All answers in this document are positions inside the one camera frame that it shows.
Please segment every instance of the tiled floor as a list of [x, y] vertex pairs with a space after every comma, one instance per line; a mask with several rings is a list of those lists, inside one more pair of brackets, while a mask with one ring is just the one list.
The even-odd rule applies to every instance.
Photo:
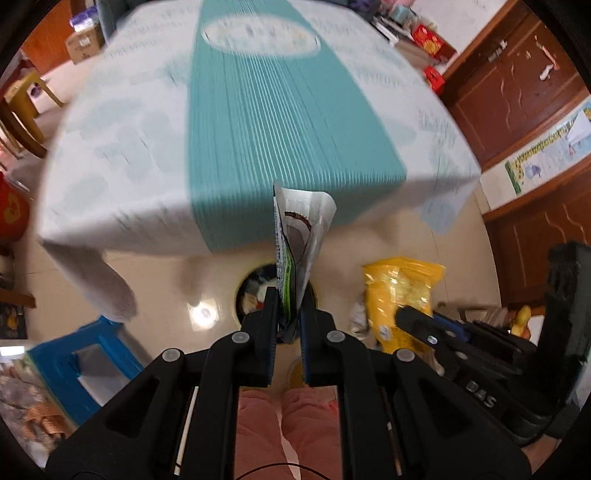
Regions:
[[[71, 99], [91, 66], [91, 60], [76, 67], [65, 64], [51, 73], [49, 85], [58, 96]], [[62, 112], [48, 98], [40, 98], [37, 105], [44, 112], [38, 119], [40, 128], [51, 137]], [[99, 312], [64, 279], [36, 242], [33, 223], [15, 250], [18, 284], [35, 295], [38, 304], [27, 316], [33, 342], [69, 333], [98, 316]], [[233, 305], [239, 284], [250, 270], [273, 261], [274, 255], [273, 243], [267, 242], [207, 258], [154, 258], [111, 252], [108, 260], [137, 295], [139, 315], [127, 328], [149, 355], [156, 356], [172, 346], [186, 352], [203, 349], [235, 330]], [[341, 329], [348, 328], [351, 307], [363, 292], [361, 265], [396, 255], [446, 266], [444, 280], [433, 289], [433, 303], [500, 303], [491, 247], [472, 196], [446, 235], [433, 234], [410, 211], [393, 213], [370, 227], [330, 231], [311, 281], [320, 307], [334, 316]], [[200, 302], [217, 317], [210, 329], [200, 330], [191, 321], [189, 306]], [[287, 370], [297, 349], [297, 345], [282, 346], [277, 367]]]

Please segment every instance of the blue plastic stool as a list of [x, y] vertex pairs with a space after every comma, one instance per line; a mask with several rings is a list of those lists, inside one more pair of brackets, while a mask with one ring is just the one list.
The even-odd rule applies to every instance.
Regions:
[[78, 381], [81, 372], [75, 352], [99, 345], [129, 380], [144, 369], [117, 337], [121, 327], [122, 323], [100, 317], [69, 335], [41, 343], [27, 352], [48, 390], [78, 426], [96, 413], [100, 406]]

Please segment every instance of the yellow plastic stool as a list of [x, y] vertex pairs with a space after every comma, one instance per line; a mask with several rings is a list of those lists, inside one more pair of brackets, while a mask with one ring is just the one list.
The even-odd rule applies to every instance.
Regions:
[[31, 98], [28, 94], [29, 87], [33, 83], [38, 84], [45, 91], [45, 93], [49, 95], [51, 100], [58, 104], [58, 106], [64, 106], [64, 103], [54, 95], [47, 84], [41, 80], [41, 77], [37, 72], [31, 72], [22, 80], [14, 82], [7, 90], [4, 98], [6, 99], [10, 110], [12, 110], [18, 117], [22, 125], [27, 130], [29, 130], [31, 136], [39, 143], [43, 143], [45, 141], [45, 137], [43, 137], [41, 130], [34, 120], [39, 116], [39, 112], [37, 111], [37, 108], [35, 108], [35, 105], [31, 101]]

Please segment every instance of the pink pants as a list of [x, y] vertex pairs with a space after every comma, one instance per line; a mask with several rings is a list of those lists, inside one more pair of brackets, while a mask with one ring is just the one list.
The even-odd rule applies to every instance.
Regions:
[[[339, 419], [334, 406], [322, 402], [320, 393], [309, 387], [288, 390], [281, 399], [283, 436], [298, 454], [301, 465], [340, 480]], [[269, 396], [260, 390], [240, 395], [236, 425], [234, 477], [269, 463], [286, 462], [281, 432]], [[301, 480], [317, 480], [300, 469]], [[247, 475], [244, 480], [294, 480], [287, 465], [273, 466]]]

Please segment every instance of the teal table runner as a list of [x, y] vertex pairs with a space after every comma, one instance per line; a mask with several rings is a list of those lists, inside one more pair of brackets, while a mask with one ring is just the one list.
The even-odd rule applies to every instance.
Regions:
[[189, 182], [210, 249], [272, 238], [272, 184], [330, 193], [351, 222], [405, 180], [332, 49], [287, 0], [204, 0], [189, 86]]

